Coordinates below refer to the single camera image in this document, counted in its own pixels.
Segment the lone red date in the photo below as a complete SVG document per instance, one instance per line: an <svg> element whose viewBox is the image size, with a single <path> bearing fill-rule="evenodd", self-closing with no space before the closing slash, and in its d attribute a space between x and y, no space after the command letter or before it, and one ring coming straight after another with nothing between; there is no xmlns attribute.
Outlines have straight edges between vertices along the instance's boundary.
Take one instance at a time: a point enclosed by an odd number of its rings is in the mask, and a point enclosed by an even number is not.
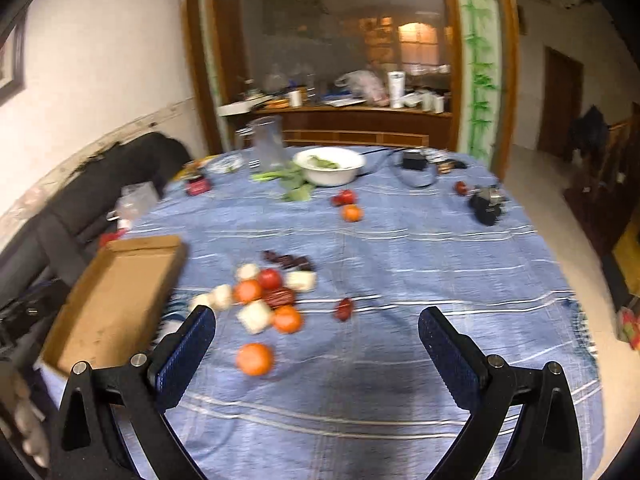
<svg viewBox="0 0 640 480"><path fill-rule="evenodd" d="M354 312L354 302L350 298L344 298L336 306L334 316L340 322L346 322L352 317L352 312Z"/></svg>

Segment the white sugarcane chunk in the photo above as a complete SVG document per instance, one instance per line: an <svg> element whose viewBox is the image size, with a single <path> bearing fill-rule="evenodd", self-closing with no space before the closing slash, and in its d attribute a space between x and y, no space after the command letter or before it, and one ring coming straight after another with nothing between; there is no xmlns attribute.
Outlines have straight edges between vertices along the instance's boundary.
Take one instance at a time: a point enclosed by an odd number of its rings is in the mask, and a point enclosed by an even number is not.
<svg viewBox="0 0 640 480"><path fill-rule="evenodd" d="M234 305L233 287L230 284L214 287L208 294L208 300L215 311L229 310Z"/></svg>
<svg viewBox="0 0 640 480"><path fill-rule="evenodd" d="M317 273L314 271L291 271L285 274L284 284L286 288L294 292L311 292L317 284Z"/></svg>
<svg viewBox="0 0 640 480"><path fill-rule="evenodd" d="M271 325L273 310L264 300L250 302L236 314L247 333L252 335L263 332Z"/></svg>
<svg viewBox="0 0 640 480"><path fill-rule="evenodd" d="M235 270L235 278L238 282L256 280L260 273L260 267L256 263L243 263Z"/></svg>

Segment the orange tangerine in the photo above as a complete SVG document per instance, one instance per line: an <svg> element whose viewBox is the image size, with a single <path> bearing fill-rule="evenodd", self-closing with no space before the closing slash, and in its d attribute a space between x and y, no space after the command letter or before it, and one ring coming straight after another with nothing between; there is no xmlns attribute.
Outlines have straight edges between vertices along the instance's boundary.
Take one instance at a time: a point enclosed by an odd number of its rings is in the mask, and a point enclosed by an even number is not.
<svg viewBox="0 0 640 480"><path fill-rule="evenodd" d="M236 354L235 364L247 376L264 376L273 367L274 357L265 344L244 344Z"/></svg>
<svg viewBox="0 0 640 480"><path fill-rule="evenodd" d="M273 312L272 325L280 333L294 334L304 324L303 315L293 306L282 306Z"/></svg>
<svg viewBox="0 0 640 480"><path fill-rule="evenodd" d="M257 280L240 281L234 286L233 298L237 304L250 304L262 298L262 286Z"/></svg>
<svg viewBox="0 0 640 480"><path fill-rule="evenodd" d="M363 218L363 212L360 207L355 204L348 204L341 209L342 218L346 222L359 222Z"/></svg>

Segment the white tall box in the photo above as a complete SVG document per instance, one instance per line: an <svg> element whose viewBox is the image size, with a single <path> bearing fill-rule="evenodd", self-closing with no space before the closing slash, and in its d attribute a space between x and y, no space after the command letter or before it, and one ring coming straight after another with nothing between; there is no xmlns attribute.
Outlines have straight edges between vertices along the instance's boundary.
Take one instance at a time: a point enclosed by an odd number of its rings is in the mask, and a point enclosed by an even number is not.
<svg viewBox="0 0 640 480"><path fill-rule="evenodd" d="M387 73L388 95L390 107L397 110L404 107L406 73L401 70L393 70Z"/></svg>

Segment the dark date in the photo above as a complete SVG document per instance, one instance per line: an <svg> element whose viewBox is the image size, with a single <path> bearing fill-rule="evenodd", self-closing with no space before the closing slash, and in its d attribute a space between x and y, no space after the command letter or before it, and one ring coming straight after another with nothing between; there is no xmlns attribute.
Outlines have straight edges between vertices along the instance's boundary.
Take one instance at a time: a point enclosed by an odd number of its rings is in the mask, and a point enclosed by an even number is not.
<svg viewBox="0 0 640 480"><path fill-rule="evenodd" d="M296 258L292 255L282 255L278 258L278 265L282 269L294 268L294 266L297 266Z"/></svg>
<svg viewBox="0 0 640 480"><path fill-rule="evenodd" d="M262 252L262 258L269 262L277 262L280 256L272 250L264 250Z"/></svg>

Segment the dark plum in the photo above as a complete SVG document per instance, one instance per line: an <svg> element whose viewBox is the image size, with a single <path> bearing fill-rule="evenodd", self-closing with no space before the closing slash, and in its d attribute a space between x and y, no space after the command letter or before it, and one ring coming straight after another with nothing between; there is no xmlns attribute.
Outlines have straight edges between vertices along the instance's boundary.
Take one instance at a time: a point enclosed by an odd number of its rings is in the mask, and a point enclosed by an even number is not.
<svg viewBox="0 0 640 480"><path fill-rule="evenodd" d="M295 260L295 266L301 271L313 271L314 264L306 257L299 257Z"/></svg>

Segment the wooden cabinet counter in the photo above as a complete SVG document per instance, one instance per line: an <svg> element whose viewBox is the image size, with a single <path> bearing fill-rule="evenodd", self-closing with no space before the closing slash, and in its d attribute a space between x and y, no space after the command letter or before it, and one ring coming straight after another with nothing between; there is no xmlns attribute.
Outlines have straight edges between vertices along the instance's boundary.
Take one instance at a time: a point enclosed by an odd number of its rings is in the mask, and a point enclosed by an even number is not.
<svg viewBox="0 0 640 480"><path fill-rule="evenodd" d="M444 148L458 144L457 116L415 108L329 105L249 108L233 103L217 108L233 128L254 119L278 116L283 137L291 145L381 145L389 148Z"/></svg>

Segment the black teapot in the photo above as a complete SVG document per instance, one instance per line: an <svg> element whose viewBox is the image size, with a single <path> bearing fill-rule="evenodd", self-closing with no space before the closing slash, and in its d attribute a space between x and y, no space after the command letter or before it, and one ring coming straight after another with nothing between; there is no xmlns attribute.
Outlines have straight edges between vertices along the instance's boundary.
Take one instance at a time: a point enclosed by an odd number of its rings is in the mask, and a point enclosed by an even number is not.
<svg viewBox="0 0 640 480"><path fill-rule="evenodd" d="M503 214L506 196L498 185L473 188L468 204L478 222L483 226L494 226Z"/></svg>

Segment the pink plastic bag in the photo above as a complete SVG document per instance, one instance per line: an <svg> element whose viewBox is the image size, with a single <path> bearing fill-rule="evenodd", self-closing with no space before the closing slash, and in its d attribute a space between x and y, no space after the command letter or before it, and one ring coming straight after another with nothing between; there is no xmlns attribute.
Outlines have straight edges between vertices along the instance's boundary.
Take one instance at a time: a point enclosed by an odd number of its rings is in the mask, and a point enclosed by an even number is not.
<svg viewBox="0 0 640 480"><path fill-rule="evenodd" d="M382 80L370 70L354 70L334 80L336 88L348 90L355 98L373 106L389 106L390 98Z"/></svg>

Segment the clear plastic bag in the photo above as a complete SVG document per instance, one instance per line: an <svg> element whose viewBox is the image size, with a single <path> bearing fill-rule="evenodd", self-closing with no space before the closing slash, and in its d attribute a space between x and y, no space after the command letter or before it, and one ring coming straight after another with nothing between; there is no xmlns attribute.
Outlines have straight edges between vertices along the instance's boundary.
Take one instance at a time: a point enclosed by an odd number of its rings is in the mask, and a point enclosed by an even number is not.
<svg viewBox="0 0 640 480"><path fill-rule="evenodd" d="M133 222L146 214L160 200L152 182L126 185L115 208L106 215L107 221Z"/></svg>

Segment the clear glass pitcher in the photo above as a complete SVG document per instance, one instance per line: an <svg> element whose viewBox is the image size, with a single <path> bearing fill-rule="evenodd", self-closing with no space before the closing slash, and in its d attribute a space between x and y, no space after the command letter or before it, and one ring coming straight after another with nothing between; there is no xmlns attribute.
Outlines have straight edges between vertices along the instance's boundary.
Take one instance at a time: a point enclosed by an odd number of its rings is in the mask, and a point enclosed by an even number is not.
<svg viewBox="0 0 640 480"><path fill-rule="evenodd" d="M288 164L282 119L269 115L252 120L235 133L235 148L253 171L268 172Z"/></svg>

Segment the red tomato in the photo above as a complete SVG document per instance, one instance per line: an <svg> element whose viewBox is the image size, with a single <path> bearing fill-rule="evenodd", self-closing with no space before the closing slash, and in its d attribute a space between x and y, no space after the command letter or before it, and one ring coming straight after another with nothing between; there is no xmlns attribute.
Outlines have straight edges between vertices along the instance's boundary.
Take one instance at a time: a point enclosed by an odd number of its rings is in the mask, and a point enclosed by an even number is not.
<svg viewBox="0 0 640 480"><path fill-rule="evenodd" d="M357 201L357 196L352 190L343 190L337 198L342 206L353 205Z"/></svg>
<svg viewBox="0 0 640 480"><path fill-rule="evenodd" d="M258 273L257 281L262 290L278 289L282 286L282 276L277 269L265 268Z"/></svg>

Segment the large red date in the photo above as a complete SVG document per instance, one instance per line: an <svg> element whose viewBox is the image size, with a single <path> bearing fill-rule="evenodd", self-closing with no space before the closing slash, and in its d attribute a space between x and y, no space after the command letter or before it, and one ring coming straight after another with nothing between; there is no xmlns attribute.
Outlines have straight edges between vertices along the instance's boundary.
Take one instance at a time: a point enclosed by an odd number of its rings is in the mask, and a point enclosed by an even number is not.
<svg viewBox="0 0 640 480"><path fill-rule="evenodd" d="M287 287L280 287L268 290L265 293L264 300L272 310L285 306L292 307L296 301L296 292Z"/></svg>

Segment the blue plaid tablecloth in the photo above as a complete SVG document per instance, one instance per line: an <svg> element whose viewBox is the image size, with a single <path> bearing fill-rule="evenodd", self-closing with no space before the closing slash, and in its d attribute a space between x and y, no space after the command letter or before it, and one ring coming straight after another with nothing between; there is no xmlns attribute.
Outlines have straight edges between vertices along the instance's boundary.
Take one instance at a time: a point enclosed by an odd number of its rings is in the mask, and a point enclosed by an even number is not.
<svg viewBox="0 0 640 480"><path fill-rule="evenodd" d="M304 256L314 290L299 298L303 328L256 336L274 352L273 370L248 377L236 352L254 337L234 311L179 405L172 428L211 479L423 479L466 421L418 335L438 307L488 354L515 366L562 365L582 445L582 473L598 468L604 416L596 350L586 318L555 258L514 200L483 226L454 185L490 185L475 160L435 177L371 154L352 184L363 218L346 222L318 188L309 202L284 202L276 181L241 170L213 188L181 186L132 228L135 237L175 235L188 258L166 308L184 315L202 292L232 282L264 250ZM338 303L354 302L340 322Z"/></svg>

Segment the cardboard box tray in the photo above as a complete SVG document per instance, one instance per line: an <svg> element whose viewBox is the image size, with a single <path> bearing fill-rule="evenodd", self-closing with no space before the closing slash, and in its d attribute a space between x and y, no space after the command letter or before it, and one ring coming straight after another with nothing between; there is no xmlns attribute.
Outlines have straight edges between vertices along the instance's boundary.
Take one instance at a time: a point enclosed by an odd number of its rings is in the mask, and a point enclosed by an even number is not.
<svg viewBox="0 0 640 480"><path fill-rule="evenodd" d="M40 362L66 377L79 361L119 366L149 348L185 261L175 235L107 243L67 296Z"/></svg>

